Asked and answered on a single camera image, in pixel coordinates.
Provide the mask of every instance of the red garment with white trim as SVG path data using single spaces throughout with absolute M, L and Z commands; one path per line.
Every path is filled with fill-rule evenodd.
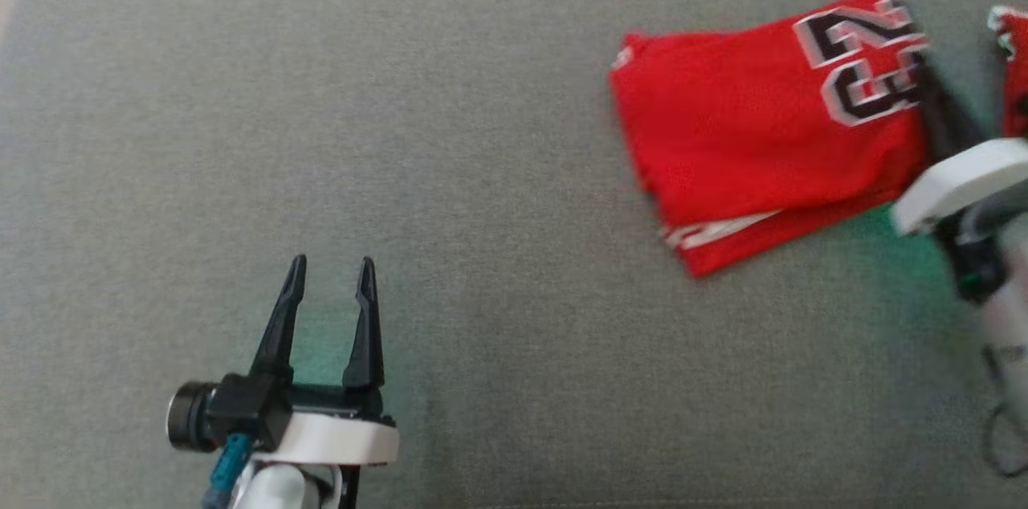
M 1007 53 L 1003 87 L 1003 136 L 1028 136 L 1028 11 L 997 5 L 989 12 L 989 28 Z
M 627 144 L 694 276 L 892 201 L 924 169 L 911 67 L 927 40 L 903 0 L 624 43 Z

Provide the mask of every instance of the blue cable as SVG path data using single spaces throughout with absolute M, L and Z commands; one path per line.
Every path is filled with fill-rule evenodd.
M 253 440 L 243 433 L 228 436 L 221 459 L 211 472 L 211 487 L 204 494 L 201 509 L 228 509 L 235 480 L 243 474 L 250 456 L 254 452 Z

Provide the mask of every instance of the folded clothing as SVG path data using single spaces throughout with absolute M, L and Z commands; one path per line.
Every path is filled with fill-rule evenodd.
M 989 12 L 989 29 L 1006 50 L 1003 87 L 1003 136 L 1028 136 L 1028 11 L 997 5 Z
M 897 197 L 925 165 L 903 0 L 628 35 L 611 83 L 664 237 L 700 277 Z

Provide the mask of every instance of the gray tablecloth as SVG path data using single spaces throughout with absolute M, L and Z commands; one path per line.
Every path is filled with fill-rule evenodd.
M 21 0 L 0 505 L 195 506 L 214 459 L 168 446 L 168 398 L 247 368 L 303 251 L 301 379 L 339 377 L 380 272 L 404 440 L 363 507 L 1023 506 L 928 242 L 877 211 L 691 282 L 633 185 L 622 34 L 830 1 Z M 1028 0 L 910 1 L 994 122 L 986 11 Z

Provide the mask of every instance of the red fabric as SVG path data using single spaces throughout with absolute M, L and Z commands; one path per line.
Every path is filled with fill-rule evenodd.
M 1028 12 L 1009 7 L 993 8 L 989 27 L 1005 39 L 1012 53 L 1003 88 L 1003 136 L 1028 136 Z
M 625 37 L 611 74 L 618 112 L 640 185 L 655 194 L 694 276 L 894 199 L 922 171 L 915 104 L 846 124 L 825 98 L 834 71 L 861 60 L 872 77 L 895 72 L 895 81 L 909 81 L 901 50 L 924 45 L 923 36 L 877 47 L 858 35 L 851 53 L 823 62 L 801 34 L 801 21 L 838 9 L 902 23 L 902 11 L 881 14 L 884 1 L 843 0 L 740 33 Z M 851 23 L 833 31 L 852 33 Z M 880 90 L 856 84 L 851 94 Z M 681 246 L 711 222 L 768 213 L 712 242 Z

